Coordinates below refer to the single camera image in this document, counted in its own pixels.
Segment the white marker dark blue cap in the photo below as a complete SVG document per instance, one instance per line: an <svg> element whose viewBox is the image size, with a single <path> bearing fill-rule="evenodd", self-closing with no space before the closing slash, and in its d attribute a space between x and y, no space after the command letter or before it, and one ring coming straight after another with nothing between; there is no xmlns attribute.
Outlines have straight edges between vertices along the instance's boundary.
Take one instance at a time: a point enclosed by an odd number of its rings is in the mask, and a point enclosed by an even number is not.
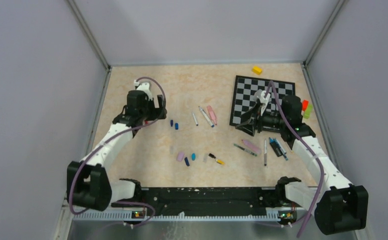
<svg viewBox="0 0 388 240"><path fill-rule="evenodd" d="M264 140L264 166L267 166L267 140Z"/></svg>

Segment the green gel pen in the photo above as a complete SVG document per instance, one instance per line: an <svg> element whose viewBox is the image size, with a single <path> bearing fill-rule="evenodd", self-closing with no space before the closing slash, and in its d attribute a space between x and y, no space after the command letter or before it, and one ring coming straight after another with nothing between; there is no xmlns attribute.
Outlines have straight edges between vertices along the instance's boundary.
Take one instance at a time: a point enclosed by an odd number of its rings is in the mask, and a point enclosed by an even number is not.
<svg viewBox="0 0 388 240"><path fill-rule="evenodd" d="M253 151L251 151L251 150L249 150L247 148L244 148L244 147L242 147L242 146L240 146L240 145L238 145L236 143L234 143L233 146L237 147L238 149L240 149L240 150L242 150L242 151L244 151L244 152L246 152L246 153L248 153L248 154L250 154L252 156L255 156L255 157L257 156L257 154L255 152L253 152Z"/></svg>

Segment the pink highlighter pen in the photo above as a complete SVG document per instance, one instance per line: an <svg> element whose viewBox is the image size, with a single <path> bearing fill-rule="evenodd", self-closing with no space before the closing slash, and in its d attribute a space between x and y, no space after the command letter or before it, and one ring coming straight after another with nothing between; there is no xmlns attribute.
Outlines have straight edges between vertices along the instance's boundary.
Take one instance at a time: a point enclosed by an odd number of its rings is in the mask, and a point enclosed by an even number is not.
<svg viewBox="0 0 388 240"><path fill-rule="evenodd" d="M250 142L249 140L246 140L246 139L243 139L242 140L242 143L248 147L252 152L256 153L256 154L261 154L262 150L260 147L258 147L257 145L255 145L254 143Z"/></svg>

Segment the black marker blue cap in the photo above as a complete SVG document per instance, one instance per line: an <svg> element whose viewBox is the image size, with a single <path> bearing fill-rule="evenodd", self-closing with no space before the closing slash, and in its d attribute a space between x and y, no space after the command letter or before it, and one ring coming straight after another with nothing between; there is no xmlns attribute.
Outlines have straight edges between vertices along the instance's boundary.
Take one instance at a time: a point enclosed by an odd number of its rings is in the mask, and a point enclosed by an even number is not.
<svg viewBox="0 0 388 240"><path fill-rule="evenodd" d="M270 142L270 146L273 149L273 151L275 152L276 156L281 157L282 153L281 153L281 150L279 149L279 146L275 142L275 139L270 137L269 142Z"/></svg>

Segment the pink highlighter cap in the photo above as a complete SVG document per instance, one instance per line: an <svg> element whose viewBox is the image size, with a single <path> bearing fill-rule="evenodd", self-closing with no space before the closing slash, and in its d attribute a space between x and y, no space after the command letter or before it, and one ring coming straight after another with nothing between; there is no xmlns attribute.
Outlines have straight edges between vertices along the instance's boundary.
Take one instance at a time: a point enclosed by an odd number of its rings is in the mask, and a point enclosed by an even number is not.
<svg viewBox="0 0 388 240"><path fill-rule="evenodd" d="M178 153L176 160L178 162L181 162L181 161L184 160L184 158L185 158L185 153L181 151L181 152Z"/></svg>

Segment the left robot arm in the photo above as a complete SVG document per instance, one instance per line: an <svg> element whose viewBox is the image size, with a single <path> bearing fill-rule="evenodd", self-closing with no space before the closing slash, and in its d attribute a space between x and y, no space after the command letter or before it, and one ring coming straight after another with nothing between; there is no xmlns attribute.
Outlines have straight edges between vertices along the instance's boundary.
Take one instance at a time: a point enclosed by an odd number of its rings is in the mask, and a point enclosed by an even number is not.
<svg viewBox="0 0 388 240"><path fill-rule="evenodd" d="M165 94L154 98L144 90L131 90L127 103L112 121L103 139L80 161L67 167L67 201L70 207L103 211L114 202L124 200L135 207L142 201L140 186L135 180L111 182L108 171L123 147L141 128L166 118Z"/></svg>

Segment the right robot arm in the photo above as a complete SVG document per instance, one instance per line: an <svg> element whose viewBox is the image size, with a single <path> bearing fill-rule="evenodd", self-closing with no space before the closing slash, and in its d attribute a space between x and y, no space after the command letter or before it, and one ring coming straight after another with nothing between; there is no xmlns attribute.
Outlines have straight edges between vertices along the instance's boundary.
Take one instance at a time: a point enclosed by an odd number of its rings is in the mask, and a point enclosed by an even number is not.
<svg viewBox="0 0 388 240"><path fill-rule="evenodd" d="M241 114L236 129L251 136L276 128L282 140L301 158L317 181L312 190L300 180L281 178L275 200L281 206L291 202L307 209L325 235L364 229L367 225L369 193L348 180L323 151L315 132L303 122L302 102L295 95L282 98L274 112L267 112L270 96L254 96L251 107Z"/></svg>

